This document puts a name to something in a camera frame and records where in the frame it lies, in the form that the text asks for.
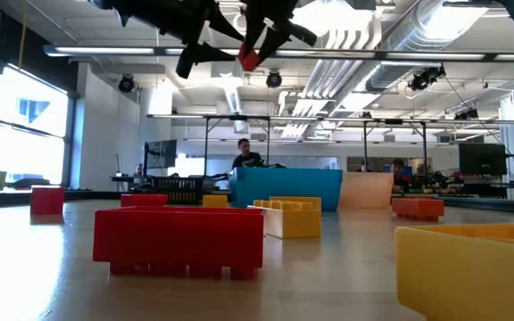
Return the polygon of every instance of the red lego brick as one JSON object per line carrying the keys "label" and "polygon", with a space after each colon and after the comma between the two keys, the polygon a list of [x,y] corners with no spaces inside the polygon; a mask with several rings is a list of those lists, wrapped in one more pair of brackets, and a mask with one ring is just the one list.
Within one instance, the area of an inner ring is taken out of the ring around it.
{"label": "red lego brick", "polygon": [[444,201],[394,198],[392,199],[392,211],[398,218],[437,221],[444,215]]}
{"label": "red lego brick", "polygon": [[239,278],[246,278],[241,276],[251,276],[248,271],[263,265],[262,211],[172,207],[99,210],[95,214],[93,260],[122,266],[148,263],[154,275],[172,275],[170,267],[189,266],[190,276],[211,278],[220,277],[221,268],[229,267],[240,271]]}
{"label": "red lego brick", "polygon": [[164,194],[123,194],[120,196],[120,206],[166,206],[168,195]]}
{"label": "red lego brick", "polygon": [[64,188],[60,186],[33,186],[31,192],[31,215],[62,214]]}

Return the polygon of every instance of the blue plastic bin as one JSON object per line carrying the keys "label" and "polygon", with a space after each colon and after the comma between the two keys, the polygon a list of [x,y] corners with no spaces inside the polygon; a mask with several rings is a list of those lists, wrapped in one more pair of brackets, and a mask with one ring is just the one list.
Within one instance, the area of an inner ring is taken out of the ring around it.
{"label": "blue plastic bin", "polygon": [[320,197],[322,210],[338,208],[343,171],[336,169],[236,168],[229,178],[231,200],[246,208],[270,196]]}

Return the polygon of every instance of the cable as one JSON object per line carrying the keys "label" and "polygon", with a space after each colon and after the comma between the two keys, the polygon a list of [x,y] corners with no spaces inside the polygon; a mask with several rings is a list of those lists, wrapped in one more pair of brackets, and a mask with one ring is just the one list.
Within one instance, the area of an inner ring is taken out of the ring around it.
{"label": "cable", "polygon": [[[453,89],[453,92],[460,98],[461,102],[467,107],[469,108],[468,104],[465,102],[465,100],[461,97],[460,93],[458,93],[457,89],[455,89],[455,87],[452,85],[452,82],[447,78],[447,76],[444,76],[445,80],[447,81],[447,83],[450,85],[450,87]],[[497,136],[494,135],[494,133],[483,123],[483,121],[481,121],[479,118],[477,118],[477,121],[479,121],[479,124],[481,124],[486,130],[487,132],[489,133],[489,135],[491,135],[493,138],[495,138],[495,140],[497,140],[497,142],[499,142],[499,144],[503,145],[505,147],[505,150],[511,154],[509,148],[507,148],[507,146],[505,146],[505,144],[499,139],[497,138]],[[511,178],[513,178],[513,175],[512,173],[510,173],[509,170],[507,170],[508,174],[511,176]]]}
{"label": "cable", "polygon": [[21,70],[21,66],[23,65],[23,49],[25,47],[25,36],[27,36],[27,8],[28,2],[25,0],[23,5],[23,31],[21,32],[21,45],[19,47],[19,70]]}

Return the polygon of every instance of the ceiling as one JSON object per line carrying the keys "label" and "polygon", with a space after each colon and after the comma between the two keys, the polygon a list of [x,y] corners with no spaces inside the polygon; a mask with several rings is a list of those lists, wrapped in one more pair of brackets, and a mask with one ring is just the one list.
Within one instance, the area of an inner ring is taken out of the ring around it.
{"label": "ceiling", "polygon": [[[395,0],[396,6],[383,14],[383,30],[389,28],[414,0]],[[13,18],[21,21],[23,2],[17,0],[0,0],[0,8]],[[238,10],[232,7],[222,8],[229,20],[233,20]],[[123,28],[115,18],[114,12],[95,8],[86,0],[29,0],[28,26],[42,37],[56,45],[180,45],[179,41],[169,36],[157,36],[153,28],[130,20]],[[217,32],[204,29],[202,41],[211,45],[239,47],[239,42],[222,36]],[[316,47],[323,47],[326,38],[319,40]],[[286,47],[305,47],[299,41],[292,41]],[[512,51],[514,52],[514,22],[502,10],[491,10],[471,27],[462,37],[453,42],[447,50],[465,51]],[[162,81],[169,80],[176,86],[174,103],[182,108],[189,105],[212,105],[223,98],[223,89],[213,86],[211,82],[211,65],[202,63],[192,70],[189,79],[175,75],[177,58],[114,58],[102,59],[102,65],[120,66],[121,64],[162,64],[166,67],[164,75],[136,75],[136,80],[143,87],[154,87]],[[310,77],[315,60],[275,60],[269,59],[255,72],[246,74],[245,86],[240,87],[242,100],[278,101],[278,95],[287,88],[302,89]],[[446,63],[448,79],[457,89],[462,99],[488,94],[495,90],[501,95],[509,91],[496,89],[514,86],[514,64],[498,63]],[[278,69],[283,76],[283,87],[268,89],[265,79],[269,69]],[[489,88],[484,89],[485,82]],[[383,95],[373,109],[374,117],[399,117],[418,115],[420,117],[440,116],[444,110],[460,103],[447,81],[442,80],[430,87],[430,90],[413,99],[405,94],[405,81],[392,88],[390,95]],[[480,115],[492,117],[498,115],[498,95],[489,95],[489,99],[480,101]]]}

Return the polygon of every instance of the window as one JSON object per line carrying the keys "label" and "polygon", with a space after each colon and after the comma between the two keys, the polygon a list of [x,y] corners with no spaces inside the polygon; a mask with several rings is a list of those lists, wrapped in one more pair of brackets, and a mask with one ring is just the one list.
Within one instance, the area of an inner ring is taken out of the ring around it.
{"label": "window", "polygon": [[62,182],[69,97],[13,68],[0,75],[0,170],[6,181]]}

